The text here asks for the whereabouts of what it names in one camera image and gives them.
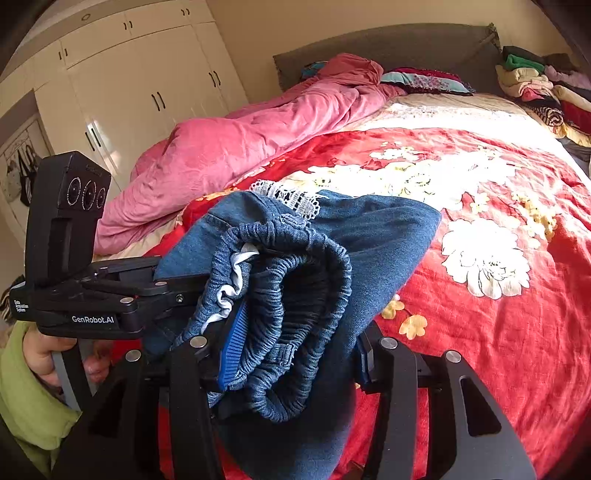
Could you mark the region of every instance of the handbag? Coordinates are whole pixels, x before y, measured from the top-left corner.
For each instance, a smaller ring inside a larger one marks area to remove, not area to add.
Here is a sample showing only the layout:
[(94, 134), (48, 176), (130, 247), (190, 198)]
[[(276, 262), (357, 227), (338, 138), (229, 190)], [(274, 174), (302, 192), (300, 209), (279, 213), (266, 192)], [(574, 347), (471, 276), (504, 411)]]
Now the handbag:
[(25, 144), (25, 153), (29, 159), (29, 165), (37, 171), (39, 169), (39, 162), (41, 157), (37, 154), (32, 145)]
[(37, 169), (22, 159), (21, 151), (18, 150), (18, 166), (21, 173), (21, 202), (24, 206), (31, 206), (33, 198), (33, 187), (37, 177)]
[(6, 178), (1, 183), (7, 202), (16, 200), (21, 193), (21, 176), (13, 159), (8, 160)]

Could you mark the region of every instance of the gray headboard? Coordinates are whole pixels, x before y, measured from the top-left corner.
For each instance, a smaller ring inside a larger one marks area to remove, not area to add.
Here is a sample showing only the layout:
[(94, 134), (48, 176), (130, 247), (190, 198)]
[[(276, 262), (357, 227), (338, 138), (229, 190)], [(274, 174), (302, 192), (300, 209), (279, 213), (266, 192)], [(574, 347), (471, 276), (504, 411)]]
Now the gray headboard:
[(301, 69), (339, 53), (375, 60), (384, 70), (416, 67), (459, 75), (477, 92), (503, 95), (495, 65), (502, 61), (496, 28), (446, 23), (415, 23), (370, 28), (327, 38), (275, 55), (283, 90), (300, 81)]

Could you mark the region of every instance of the bed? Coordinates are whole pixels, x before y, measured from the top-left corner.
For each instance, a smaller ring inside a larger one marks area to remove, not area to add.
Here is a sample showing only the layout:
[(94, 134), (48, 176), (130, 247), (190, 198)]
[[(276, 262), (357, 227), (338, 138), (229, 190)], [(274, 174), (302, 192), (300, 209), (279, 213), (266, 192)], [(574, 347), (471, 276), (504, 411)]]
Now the bed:
[[(498, 47), (493, 25), (418, 24), (346, 34), (275, 57), (284, 90), (297, 84), (303, 66), (348, 51), (386, 70), (451, 71), (478, 93), (396, 96), (199, 196), (161, 223), (157, 245), (143, 240), (133, 251), (166, 254), (221, 198), (260, 191), (265, 181), (308, 192), (405, 196), (435, 207), (443, 220), (431, 247), (375, 320), (415, 351), (462, 352), (538, 476), (556, 478), (588, 440), (591, 181), (547, 129), (496, 95)], [(426, 332), (409, 340), (400, 326), (417, 314), (427, 319)], [(357, 392), (334, 479), (365, 461), (376, 407), (377, 398)], [(421, 398), (416, 478), (426, 465), (426, 408)], [(231, 461), (225, 469), (230, 479), (246, 478)]]

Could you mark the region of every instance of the hand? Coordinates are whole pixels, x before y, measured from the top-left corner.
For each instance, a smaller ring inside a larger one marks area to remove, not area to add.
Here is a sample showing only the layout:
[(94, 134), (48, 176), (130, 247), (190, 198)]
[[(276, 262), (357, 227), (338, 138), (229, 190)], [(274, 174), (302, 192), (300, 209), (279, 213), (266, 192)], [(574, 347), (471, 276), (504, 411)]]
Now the hand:
[[(22, 341), (22, 352), (33, 373), (47, 385), (61, 387), (51, 352), (64, 352), (75, 344), (75, 338), (50, 337), (37, 330), (37, 325), (32, 325)], [(109, 374), (112, 346), (110, 340), (95, 340), (94, 355), (84, 359), (84, 370), (94, 383), (101, 383)]]

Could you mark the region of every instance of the patterned pillowcase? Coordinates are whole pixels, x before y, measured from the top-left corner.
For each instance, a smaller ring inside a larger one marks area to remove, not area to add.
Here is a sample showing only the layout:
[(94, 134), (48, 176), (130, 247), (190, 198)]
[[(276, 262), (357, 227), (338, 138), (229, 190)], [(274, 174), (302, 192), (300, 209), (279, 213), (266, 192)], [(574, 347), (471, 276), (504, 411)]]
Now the patterned pillowcase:
[(454, 95), (472, 96), (475, 91), (453, 73), (410, 67), (384, 73), (381, 82), (398, 85), (407, 93), (453, 93)]

